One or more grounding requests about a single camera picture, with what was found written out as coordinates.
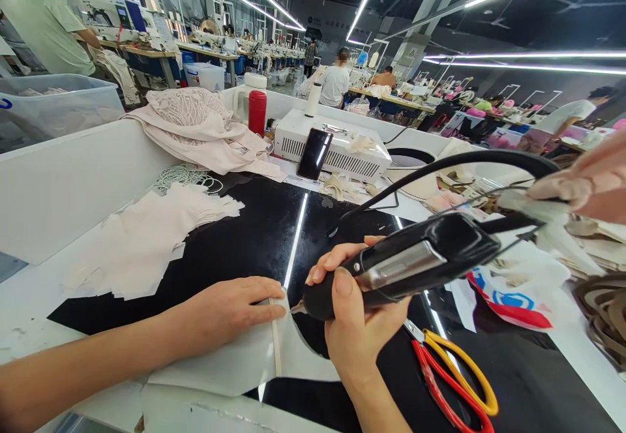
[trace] phone screen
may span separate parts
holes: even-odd
[[[317,180],[320,177],[321,167],[324,165],[332,140],[332,133],[311,128],[298,165],[297,173],[300,177],[311,180]]]

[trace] pink fabric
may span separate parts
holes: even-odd
[[[582,155],[571,169],[537,181],[528,196],[561,198],[579,215],[626,224],[626,130]]]

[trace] black tool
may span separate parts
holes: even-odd
[[[380,202],[399,188],[429,173],[470,162],[499,162],[518,166],[537,179],[559,170],[552,161],[516,151],[477,151],[451,156],[407,175],[381,194],[346,213],[329,230],[328,236],[332,238],[336,234],[342,221]],[[502,250],[494,234],[541,224],[523,213],[482,223],[460,213],[436,215],[394,232],[375,246],[344,261],[341,266],[357,279],[363,291],[365,308],[373,309],[437,288],[465,275],[477,265],[488,263]],[[334,273],[328,273],[321,284],[305,286],[303,306],[313,318],[334,318],[334,278]]]

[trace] red handle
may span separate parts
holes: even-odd
[[[423,347],[421,343],[417,340],[412,340],[411,343],[413,344],[413,349],[415,350],[419,364],[422,367],[422,373],[424,374],[426,384],[428,384],[430,394],[450,423],[452,423],[455,428],[462,433],[494,433],[494,426],[480,405],[472,399],[472,397],[465,389],[463,389],[456,379],[450,376],[441,366],[439,366],[439,364],[437,364],[430,352]],[[463,400],[469,404],[472,410],[476,412],[483,426],[480,432],[472,430],[468,425],[466,425],[465,422],[463,422],[463,420],[461,420],[461,418],[459,418],[459,416],[455,413],[455,411],[452,410],[452,407],[450,407],[448,402],[446,402],[439,386],[437,386],[435,376],[432,373],[432,369],[430,369],[431,366],[435,369],[437,374],[439,374],[446,383],[452,386],[452,388],[463,398]]]

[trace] fabric stack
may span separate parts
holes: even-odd
[[[238,217],[244,207],[229,196],[209,196],[206,190],[174,183],[167,195],[150,191],[109,216],[65,281],[69,297],[113,293],[129,300],[154,295],[173,260],[172,252],[190,231],[224,217]]]
[[[287,177],[269,163],[268,143],[233,119],[219,93],[201,87],[150,91],[148,105],[125,115],[169,154],[220,175],[255,172],[277,182]]]

